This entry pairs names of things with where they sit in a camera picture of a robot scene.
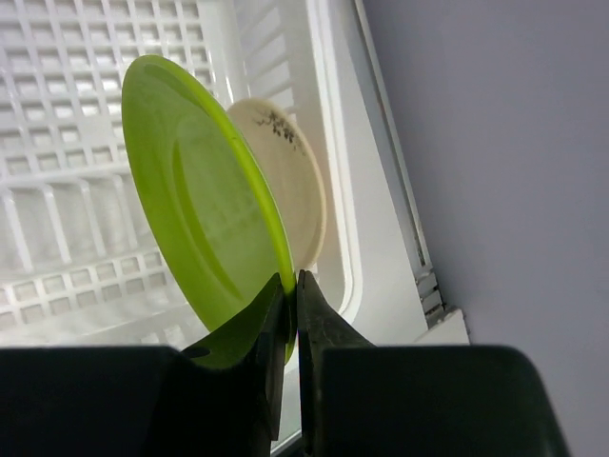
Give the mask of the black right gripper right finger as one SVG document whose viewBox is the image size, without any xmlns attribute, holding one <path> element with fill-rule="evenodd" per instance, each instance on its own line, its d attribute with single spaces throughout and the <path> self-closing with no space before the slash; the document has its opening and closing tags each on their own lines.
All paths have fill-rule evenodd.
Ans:
<svg viewBox="0 0 609 457">
<path fill-rule="evenodd" d="M 309 456 L 566 456 L 536 367 L 502 346 L 376 346 L 308 271 L 296 287 Z"/>
</svg>

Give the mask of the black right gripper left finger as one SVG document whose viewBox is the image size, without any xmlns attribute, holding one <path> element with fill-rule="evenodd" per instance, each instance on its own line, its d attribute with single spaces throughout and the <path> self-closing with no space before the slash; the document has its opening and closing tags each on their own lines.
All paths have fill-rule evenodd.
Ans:
<svg viewBox="0 0 609 457">
<path fill-rule="evenodd" d="M 5 456 L 266 456 L 278 438 L 285 294 L 272 277 L 184 350 L 7 348 Z"/>
</svg>

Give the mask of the green plate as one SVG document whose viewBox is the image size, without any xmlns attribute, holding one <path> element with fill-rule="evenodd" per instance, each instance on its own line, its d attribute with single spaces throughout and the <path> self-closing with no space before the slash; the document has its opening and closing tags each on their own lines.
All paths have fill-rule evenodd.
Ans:
<svg viewBox="0 0 609 457">
<path fill-rule="evenodd" d="M 207 329 L 207 368 L 243 359 L 262 330 L 263 288 L 296 287 L 285 229 L 253 153 L 226 110 L 190 73 L 136 58 L 122 88 L 132 178 L 153 237 Z"/>
</svg>

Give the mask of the white plastic dish rack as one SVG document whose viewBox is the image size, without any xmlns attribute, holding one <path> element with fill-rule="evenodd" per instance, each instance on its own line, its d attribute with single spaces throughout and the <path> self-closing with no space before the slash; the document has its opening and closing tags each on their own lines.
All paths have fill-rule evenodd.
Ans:
<svg viewBox="0 0 609 457">
<path fill-rule="evenodd" d="M 354 1 L 5 1 L 1 341 L 169 343 L 205 334 L 156 246 L 128 168 L 128 65 L 159 54 L 224 105 L 269 100 L 304 131 L 327 199 L 312 272 L 382 343 L 459 344 L 426 323 L 353 50 Z"/>
</svg>

